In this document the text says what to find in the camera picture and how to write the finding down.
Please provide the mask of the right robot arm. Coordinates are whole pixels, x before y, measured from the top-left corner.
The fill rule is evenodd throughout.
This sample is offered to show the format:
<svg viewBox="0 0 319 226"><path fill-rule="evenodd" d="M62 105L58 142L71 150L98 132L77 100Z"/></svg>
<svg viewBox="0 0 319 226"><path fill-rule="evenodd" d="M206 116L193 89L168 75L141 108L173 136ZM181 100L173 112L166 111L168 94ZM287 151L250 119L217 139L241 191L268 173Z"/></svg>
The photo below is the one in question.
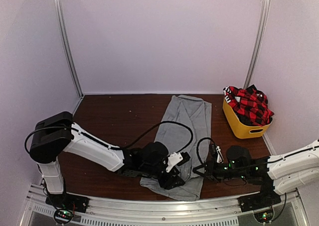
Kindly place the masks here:
<svg viewBox="0 0 319 226"><path fill-rule="evenodd" d="M226 151L227 162L218 162L217 146L212 144L212 158L193 168L193 173L214 182L243 179L259 185L259 206L267 206L275 195L283 195L297 187L319 179L319 141L281 155L252 158L247 148L232 145Z"/></svg>

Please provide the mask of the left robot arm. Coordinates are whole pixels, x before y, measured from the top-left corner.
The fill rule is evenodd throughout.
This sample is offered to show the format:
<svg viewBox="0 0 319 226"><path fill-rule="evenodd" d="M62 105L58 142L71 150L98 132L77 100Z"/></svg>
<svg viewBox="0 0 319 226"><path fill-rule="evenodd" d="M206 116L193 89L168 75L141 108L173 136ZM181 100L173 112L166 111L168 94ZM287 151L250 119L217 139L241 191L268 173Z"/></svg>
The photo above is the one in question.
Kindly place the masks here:
<svg viewBox="0 0 319 226"><path fill-rule="evenodd" d="M190 159L187 152L170 153L158 141L142 148L112 145L84 130L74 122L70 112L61 112L38 122L25 142L31 143L25 144L24 148L40 169L48 198L61 208L72 203L58 162L62 152L81 156L119 175L153 178L165 190L185 184L178 167Z"/></svg>

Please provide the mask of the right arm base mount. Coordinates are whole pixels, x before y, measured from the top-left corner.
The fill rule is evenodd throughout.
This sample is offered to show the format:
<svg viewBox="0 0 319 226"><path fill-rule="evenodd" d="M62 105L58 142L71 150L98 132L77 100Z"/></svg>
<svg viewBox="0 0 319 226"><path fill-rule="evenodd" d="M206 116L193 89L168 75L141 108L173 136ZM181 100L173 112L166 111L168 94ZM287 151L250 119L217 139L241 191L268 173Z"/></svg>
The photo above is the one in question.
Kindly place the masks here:
<svg viewBox="0 0 319 226"><path fill-rule="evenodd" d="M255 211L267 208L281 202L281 196L275 192L256 193L238 198L241 212Z"/></svg>

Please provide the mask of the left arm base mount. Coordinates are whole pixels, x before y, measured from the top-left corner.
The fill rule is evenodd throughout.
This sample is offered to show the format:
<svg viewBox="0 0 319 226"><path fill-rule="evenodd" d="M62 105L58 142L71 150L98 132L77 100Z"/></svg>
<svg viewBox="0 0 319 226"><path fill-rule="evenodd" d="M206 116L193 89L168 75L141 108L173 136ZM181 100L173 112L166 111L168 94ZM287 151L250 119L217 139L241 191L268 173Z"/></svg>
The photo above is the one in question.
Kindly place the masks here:
<svg viewBox="0 0 319 226"><path fill-rule="evenodd" d="M84 196L73 194L53 195L47 193L45 203L53 206L54 209L69 210L71 212L86 213L89 199Z"/></svg>

